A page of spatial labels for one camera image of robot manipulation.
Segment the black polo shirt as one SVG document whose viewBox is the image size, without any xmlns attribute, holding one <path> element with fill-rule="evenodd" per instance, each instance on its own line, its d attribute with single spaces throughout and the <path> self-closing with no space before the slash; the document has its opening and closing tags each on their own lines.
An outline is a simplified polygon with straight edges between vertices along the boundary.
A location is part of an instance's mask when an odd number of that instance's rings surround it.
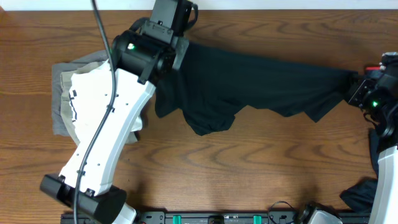
<svg viewBox="0 0 398 224">
<path fill-rule="evenodd" d="M 283 62 L 190 43 L 179 71 L 161 79 L 155 113 L 180 109 L 200 136 L 226 131 L 245 106 L 319 121 L 348 92 L 355 71 Z"/>
</svg>

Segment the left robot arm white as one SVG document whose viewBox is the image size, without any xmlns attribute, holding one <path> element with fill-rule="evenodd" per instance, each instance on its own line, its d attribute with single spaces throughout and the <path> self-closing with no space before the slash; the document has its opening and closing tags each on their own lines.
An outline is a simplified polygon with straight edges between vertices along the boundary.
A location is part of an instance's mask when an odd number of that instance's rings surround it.
<svg viewBox="0 0 398 224">
<path fill-rule="evenodd" d="M 127 137 L 162 75 L 178 70 L 189 41 L 183 34 L 127 30 L 108 49 L 110 89 L 98 128 L 82 141 L 59 174 L 44 175 L 40 190 L 73 209 L 74 220 L 86 215 L 95 223 L 134 223 L 137 212 L 127 193 L 113 185 Z"/>
</svg>

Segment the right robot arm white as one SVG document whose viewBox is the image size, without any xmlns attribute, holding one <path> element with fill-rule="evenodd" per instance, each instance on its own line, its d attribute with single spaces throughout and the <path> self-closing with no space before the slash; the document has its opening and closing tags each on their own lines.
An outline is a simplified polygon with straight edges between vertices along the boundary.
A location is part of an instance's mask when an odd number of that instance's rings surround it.
<svg viewBox="0 0 398 224">
<path fill-rule="evenodd" d="M 379 136 L 379 172 L 368 223 L 397 223 L 397 78 L 362 80 L 348 103 L 371 117 Z"/>
</svg>

